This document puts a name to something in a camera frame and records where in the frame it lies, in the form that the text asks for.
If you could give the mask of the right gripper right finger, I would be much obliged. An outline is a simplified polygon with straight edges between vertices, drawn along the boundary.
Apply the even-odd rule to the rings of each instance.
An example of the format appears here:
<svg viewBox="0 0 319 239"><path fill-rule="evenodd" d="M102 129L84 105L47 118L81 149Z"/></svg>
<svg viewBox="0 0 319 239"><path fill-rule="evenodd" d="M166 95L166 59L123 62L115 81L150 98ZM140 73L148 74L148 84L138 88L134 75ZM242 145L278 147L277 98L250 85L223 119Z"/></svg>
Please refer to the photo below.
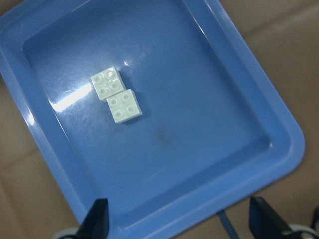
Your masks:
<svg viewBox="0 0 319 239"><path fill-rule="evenodd" d="M293 230L262 197L251 197L249 229L255 239L290 239Z"/></svg>

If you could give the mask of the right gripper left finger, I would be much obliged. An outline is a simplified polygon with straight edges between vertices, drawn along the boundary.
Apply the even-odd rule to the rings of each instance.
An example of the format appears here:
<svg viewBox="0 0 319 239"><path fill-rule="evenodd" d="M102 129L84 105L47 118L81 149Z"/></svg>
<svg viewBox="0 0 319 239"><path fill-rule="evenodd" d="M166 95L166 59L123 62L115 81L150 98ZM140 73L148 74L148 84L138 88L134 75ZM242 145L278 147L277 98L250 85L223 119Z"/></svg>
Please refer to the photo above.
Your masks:
<svg viewBox="0 0 319 239"><path fill-rule="evenodd" d="M110 219L108 200L97 199L80 225L77 239L106 239L109 234Z"/></svg>

